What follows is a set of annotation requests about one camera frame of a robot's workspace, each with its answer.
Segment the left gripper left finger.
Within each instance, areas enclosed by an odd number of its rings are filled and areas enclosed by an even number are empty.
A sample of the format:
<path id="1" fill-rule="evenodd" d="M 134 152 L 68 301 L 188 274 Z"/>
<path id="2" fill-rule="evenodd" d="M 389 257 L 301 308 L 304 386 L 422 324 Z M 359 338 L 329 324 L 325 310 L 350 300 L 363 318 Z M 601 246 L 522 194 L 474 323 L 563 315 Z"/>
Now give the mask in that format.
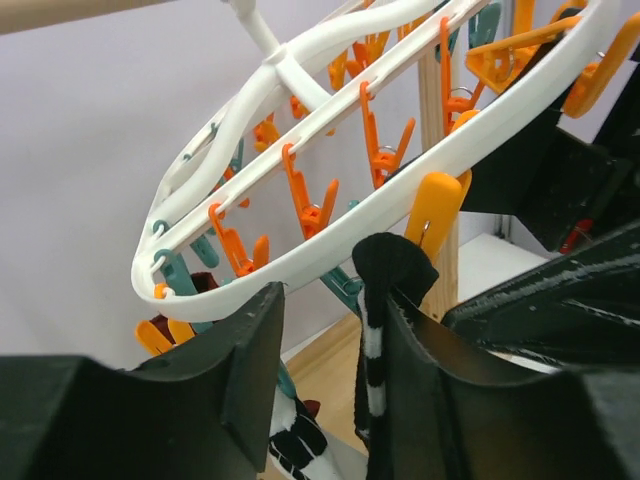
<path id="1" fill-rule="evenodd" d="M 284 318 L 270 283 L 133 370 L 1 360 L 5 479 L 253 479 L 266 464 Z"/>

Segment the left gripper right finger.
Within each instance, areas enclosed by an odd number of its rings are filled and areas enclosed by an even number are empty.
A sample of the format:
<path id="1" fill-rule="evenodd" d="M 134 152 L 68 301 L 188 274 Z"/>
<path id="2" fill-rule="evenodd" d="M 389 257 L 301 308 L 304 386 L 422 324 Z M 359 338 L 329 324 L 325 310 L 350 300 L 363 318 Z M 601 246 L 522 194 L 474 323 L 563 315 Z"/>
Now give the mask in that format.
<path id="1" fill-rule="evenodd" d="M 635 479 L 639 372 L 540 373 L 468 344 L 392 291 L 388 479 Z"/>

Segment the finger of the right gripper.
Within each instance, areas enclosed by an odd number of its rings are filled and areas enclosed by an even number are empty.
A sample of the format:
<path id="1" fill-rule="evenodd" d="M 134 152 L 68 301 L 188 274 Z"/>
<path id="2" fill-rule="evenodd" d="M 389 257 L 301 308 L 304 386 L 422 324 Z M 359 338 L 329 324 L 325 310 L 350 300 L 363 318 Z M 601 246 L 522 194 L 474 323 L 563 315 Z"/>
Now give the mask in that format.
<path id="1" fill-rule="evenodd" d="M 515 216 L 547 250 L 572 250 L 635 219 L 635 103 L 618 100 L 586 143 L 549 107 L 473 170 L 464 210 Z"/>
<path id="2" fill-rule="evenodd" d="M 639 223 L 449 310 L 473 345 L 553 366 L 639 363 Z"/>

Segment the white clip hanger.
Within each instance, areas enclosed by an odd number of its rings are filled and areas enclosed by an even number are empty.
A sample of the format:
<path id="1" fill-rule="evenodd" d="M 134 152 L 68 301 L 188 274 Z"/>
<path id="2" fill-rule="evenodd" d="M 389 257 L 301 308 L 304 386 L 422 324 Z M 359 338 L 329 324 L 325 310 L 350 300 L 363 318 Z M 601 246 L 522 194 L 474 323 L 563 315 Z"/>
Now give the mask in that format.
<path id="1" fill-rule="evenodd" d="M 577 14 L 550 25 L 474 48 L 488 82 L 497 61 L 539 39 L 559 34 L 559 44 L 525 77 L 483 109 L 467 127 L 439 141 L 385 186 L 373 189 L 353 210 L 327 221 L 310 239 L 276 259 L 257 259 L 255 270 L 200 293 L 182 278 L 165 290 L 156 282 L 170 257 L 214 228 L 219 217 L 285 169 L 285 154 L 310 154 L 313 172 L 331 167 L 364 169 L 355 139 L 330 146 L 328 133 L 478 14 L 479 1 L 393 1 L 366 6 L 349 1 L 286 43 L 278 42 L 252 1 L 236 1 L 240 23 L 264 50 L 260 67 L 185 145 L 163 176 L 132 261 L 138 297 L 167 317 L 201 323 L 207 311 L 234 312 L 271 281 L 296 291 L 340 266 L 362 238 L 402 220 L 423 176 L 460 175 L 511 139 L 572 81 L 579 78 L 616 22 L 616 1 L 590 1 Z"/>

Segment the black white patterned sock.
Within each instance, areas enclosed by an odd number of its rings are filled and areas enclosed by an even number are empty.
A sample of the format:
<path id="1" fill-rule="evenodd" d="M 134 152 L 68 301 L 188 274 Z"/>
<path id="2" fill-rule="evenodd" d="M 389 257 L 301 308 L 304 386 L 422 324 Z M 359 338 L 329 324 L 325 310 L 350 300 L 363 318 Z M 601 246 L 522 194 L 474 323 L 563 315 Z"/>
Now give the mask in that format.
<path id="1" fill-rule="evenodd" d="M 336 479 L 328 441 L 315 418 L 298 398 L 276 388 L 268 453 L 287 479 Z"/>

